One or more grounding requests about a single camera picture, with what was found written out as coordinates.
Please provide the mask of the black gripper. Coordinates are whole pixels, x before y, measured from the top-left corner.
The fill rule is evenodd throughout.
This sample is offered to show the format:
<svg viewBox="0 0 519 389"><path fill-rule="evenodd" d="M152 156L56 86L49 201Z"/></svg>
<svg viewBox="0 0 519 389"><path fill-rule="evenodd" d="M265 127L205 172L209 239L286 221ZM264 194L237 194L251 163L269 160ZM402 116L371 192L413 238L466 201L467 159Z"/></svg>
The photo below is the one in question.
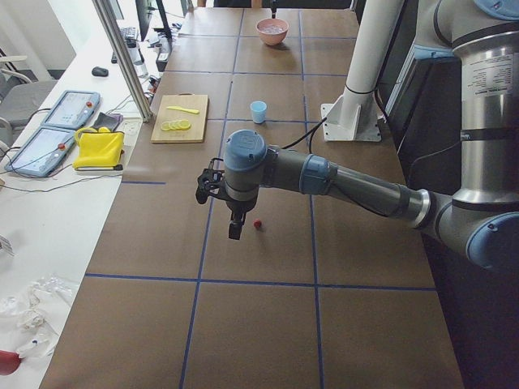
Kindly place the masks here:
<svg viewBox="0 0 519 389"><path fill-rule="evenodd" d="M231 210L229 239L239 240L246 215L256 205L259 189L236 190L226 188L225 191L229 196L229 199L226 201L227 207Z"/></svg>

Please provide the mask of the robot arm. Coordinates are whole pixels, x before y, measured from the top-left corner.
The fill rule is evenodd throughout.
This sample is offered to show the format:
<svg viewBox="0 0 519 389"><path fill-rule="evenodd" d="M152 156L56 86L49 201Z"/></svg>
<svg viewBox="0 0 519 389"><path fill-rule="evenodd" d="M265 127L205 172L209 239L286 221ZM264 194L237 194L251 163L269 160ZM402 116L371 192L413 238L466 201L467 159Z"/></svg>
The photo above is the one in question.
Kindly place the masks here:
<svg viewBox="0 0 519 389"><path fill-rule="evenodd" d="M419 60L458 59L460 98L445 134L437 122L399 136L405 183L347 169L293 145L269 146L254 130L225 141L217 196L240 237L260 187L327 195L406 221L471 263L518 270L518 4L421 1L413 40Z"/></svg>

